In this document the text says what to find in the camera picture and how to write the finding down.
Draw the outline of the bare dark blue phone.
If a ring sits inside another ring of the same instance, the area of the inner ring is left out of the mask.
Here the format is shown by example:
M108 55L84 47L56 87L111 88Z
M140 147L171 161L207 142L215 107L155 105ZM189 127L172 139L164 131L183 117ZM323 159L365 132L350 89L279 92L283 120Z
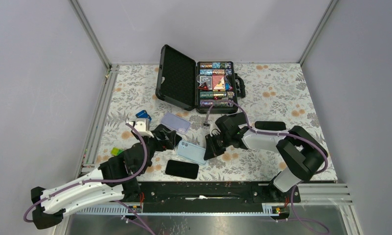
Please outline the bare dark blue phone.
M175 149L178 145L179 142L182 140L182 137L180 135L175 134L171 138L171 149Z

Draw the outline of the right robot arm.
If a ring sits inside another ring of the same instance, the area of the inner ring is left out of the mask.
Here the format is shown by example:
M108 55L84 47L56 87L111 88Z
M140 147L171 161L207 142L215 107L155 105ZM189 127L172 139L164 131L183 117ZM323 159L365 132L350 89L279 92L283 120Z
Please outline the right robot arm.
M227 147L278 152L286 168L270 183L269 195L280 202L296 184L309 181L328 164L327 151L302 127L286 128L281 121L259 121L251 126L243 113L215 121L218 133L206 135L204 160L218 157Z

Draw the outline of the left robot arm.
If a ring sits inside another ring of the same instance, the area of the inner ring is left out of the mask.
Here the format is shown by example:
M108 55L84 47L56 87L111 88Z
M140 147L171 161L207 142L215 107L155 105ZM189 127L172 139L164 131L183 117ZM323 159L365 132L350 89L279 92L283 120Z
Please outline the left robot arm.
M162 125L149 131L143 121L128 122L126 126L131 128L138 143L62 186L33 188L32 206L24 213L24 221L43 230L84 208L112 201L143 200L145 194L137 177L152 165L156 152L173 150L182 137Z

